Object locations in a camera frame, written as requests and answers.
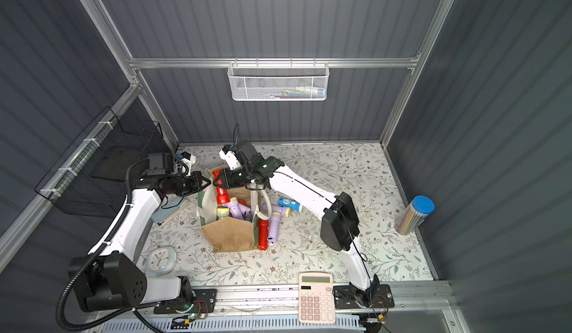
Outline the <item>pale green flashlight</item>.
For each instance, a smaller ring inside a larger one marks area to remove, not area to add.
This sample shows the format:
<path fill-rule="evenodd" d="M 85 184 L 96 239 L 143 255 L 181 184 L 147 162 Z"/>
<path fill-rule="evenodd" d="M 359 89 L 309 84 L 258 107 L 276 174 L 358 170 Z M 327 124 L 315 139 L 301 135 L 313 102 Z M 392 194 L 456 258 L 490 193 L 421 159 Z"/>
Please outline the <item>pale green flashlight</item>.
<path fill-rule="evenodd" d="M 217 220 L 222 220 L 224 218 L 230 217 L 230 210 L 227 207 L 221 206 L 217 208 Z"/>

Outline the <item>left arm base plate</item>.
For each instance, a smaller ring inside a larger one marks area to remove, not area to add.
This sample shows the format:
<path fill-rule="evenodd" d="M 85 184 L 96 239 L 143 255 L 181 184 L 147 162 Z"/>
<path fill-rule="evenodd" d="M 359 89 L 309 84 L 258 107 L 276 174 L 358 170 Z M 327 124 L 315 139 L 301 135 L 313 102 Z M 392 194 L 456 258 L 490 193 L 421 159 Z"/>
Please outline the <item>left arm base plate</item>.
<path fill-rule="evenodd" d="M 195 289 L 191 298 L 181 297 L 159 303 L 153 308 L 155 315 L 208 315 L 214 312 L 216 289 Z"/>

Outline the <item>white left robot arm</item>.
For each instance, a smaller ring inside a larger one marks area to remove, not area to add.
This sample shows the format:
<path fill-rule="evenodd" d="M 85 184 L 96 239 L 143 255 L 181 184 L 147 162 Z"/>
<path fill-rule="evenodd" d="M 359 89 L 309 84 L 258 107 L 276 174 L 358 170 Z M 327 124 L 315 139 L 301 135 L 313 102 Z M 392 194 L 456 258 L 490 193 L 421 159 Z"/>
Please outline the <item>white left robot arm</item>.
<path fill-rule="evenodd" d="M 168 303 L 172 309 L 191 306 L 195 293 L 186 278 L 147 276 L 136 263 L 162 200 L 171 194 L 184 197 L 201 192 L 210 183 L 199 171 L 129 180 L 124 205 L 107 232 L 88 255 L 69 264 L 68 291 L 81 310 L 130 310 L 151 303 Z"/>

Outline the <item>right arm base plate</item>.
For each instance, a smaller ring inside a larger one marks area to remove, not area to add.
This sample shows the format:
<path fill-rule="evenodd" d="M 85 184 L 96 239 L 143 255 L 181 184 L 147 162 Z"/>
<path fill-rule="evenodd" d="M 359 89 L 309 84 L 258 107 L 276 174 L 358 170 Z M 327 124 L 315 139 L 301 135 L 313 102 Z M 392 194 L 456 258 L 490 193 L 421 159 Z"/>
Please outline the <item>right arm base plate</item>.
<path fill-rule="evenodd" d="M 335 308 L 387 310 L 395 307 L 393 293 L 389 285 L 378 285 L 374 291 L 357 290 L 352 285 L 335 285 L 333 288 Z"/>

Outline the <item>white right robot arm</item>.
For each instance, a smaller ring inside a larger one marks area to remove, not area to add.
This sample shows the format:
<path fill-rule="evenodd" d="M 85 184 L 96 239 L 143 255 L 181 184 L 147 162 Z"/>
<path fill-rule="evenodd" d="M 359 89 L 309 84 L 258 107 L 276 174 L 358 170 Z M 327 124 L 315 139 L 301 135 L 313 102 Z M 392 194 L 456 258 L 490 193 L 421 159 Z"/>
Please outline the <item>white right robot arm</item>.
<path fill-rule="evenodd" d="M 366 292 L 378 283 L 364 256 L 360 243 L 360 220 L 349 194 L 334 194 L 321 189 L 275 157 L 221 169 L 214 176 L 213 184 L 222 189 L 269 188 L 302 204 L 320 220 L 320 238 L 340 254 L 350 285 Z"/>

